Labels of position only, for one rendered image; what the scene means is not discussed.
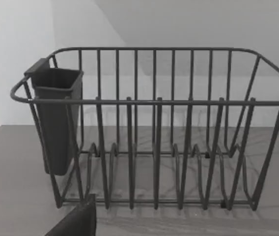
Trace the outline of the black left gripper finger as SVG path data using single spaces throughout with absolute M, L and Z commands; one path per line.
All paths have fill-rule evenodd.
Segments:
M 91 194 L 45 233 L 45 236 L 96 236 L 96 229 L 96 197 Z

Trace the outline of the dark grey cutlery holder cup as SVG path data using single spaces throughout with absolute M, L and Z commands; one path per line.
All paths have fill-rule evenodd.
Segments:
M 81 99 L 84 72 L 66 68 L 51 68 L 45 58 L 40 58 L 24 75 L 31 78 L 35 97 L 38 99 Z M 43 103 L 37 105 L 39 121 L 46 131 L 48 160 L 53 173 L 63 176 L 72 160 L 66 105 Z

